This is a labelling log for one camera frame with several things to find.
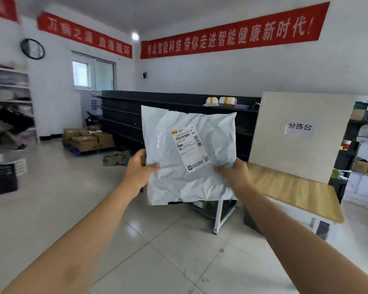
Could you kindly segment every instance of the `window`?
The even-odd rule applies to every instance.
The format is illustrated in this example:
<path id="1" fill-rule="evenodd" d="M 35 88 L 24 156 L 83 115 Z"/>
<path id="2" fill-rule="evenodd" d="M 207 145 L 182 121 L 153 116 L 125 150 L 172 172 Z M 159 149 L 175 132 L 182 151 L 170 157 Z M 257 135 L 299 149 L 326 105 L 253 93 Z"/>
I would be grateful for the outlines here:
<path id="1" fill-rule="evenodd" d="M 77 90 L 114 90 L 115 63 L 72 53 L 74 85 Z"/>

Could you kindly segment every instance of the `blue pallet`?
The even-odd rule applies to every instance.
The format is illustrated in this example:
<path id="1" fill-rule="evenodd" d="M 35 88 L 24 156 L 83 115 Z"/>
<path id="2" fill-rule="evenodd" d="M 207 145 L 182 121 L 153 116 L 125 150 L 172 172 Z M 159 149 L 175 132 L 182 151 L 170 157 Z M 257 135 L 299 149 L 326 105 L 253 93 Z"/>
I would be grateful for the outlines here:
<path id="1" fill-rule="evenodd" d="M 80 150 L 77 150 L 76 148 L 73 148 L 72 146 L 70 146 L 69 144 L 65 144 L 64 142 L 63 142 L 63 146 L 67 148 L 71 153 L 73 153 L 77 157 L 99 154 L 99 153 L 108 152 L 110 150 L 116 149 L 115 147 L 107 147 L 107 148 L 98 148 L 96 150 L 89 150 L 87 152 L 81 152 Z"/>

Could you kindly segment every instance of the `white plastic mailer bag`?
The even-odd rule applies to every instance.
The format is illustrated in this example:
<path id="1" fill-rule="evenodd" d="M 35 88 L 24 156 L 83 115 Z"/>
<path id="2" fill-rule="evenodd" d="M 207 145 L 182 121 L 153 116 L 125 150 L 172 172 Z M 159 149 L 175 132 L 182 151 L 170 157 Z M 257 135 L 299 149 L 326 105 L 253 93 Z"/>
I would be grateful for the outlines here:
<path id="1" fill-rule="evenodd" d="M 232 167 L 236 160 L 235 117 L 142 106 L 146 164 L 161 164 L 147 184 L 149 204 L 233 197 L 214 167 Z"/>

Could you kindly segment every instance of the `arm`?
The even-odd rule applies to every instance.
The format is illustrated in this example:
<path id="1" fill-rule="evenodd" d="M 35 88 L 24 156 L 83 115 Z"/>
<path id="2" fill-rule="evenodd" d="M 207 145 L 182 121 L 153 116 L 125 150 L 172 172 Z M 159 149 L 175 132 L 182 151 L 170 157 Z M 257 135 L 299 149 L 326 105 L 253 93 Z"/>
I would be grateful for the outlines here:
<path id="1" fill-rule="evenodd" d="M 217 167 L 250 212 L 300 293 L 368 293 L 368 275 L 251 184 L 246 163 Z"/>
<path id="2" fill-rule="evenodd" d="M 159 164 L 144 166 L 146 151 L 133 156 L 121 184 L 19 274 L 2 294 L 83 294 L 93 284 L 99 257 L 123 213 Z"/>

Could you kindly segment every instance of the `forearm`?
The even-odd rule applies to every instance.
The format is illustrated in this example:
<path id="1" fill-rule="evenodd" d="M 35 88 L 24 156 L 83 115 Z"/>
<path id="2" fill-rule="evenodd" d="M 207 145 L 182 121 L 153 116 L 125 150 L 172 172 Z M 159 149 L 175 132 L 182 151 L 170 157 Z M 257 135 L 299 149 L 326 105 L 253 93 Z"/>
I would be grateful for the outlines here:
<path id="1" fill-rule="evenodd" d="M 300 293 L 368 293 L 368 276 L 253 187 L 236 195 Z"/>
<path id="2" fill-rule="evenodd" d="M 3 293 L 84 293 L 93 282 L 101 253 L 137 193 L 138 190 L 129 185 L 119 185 L 30 264 Z"/>

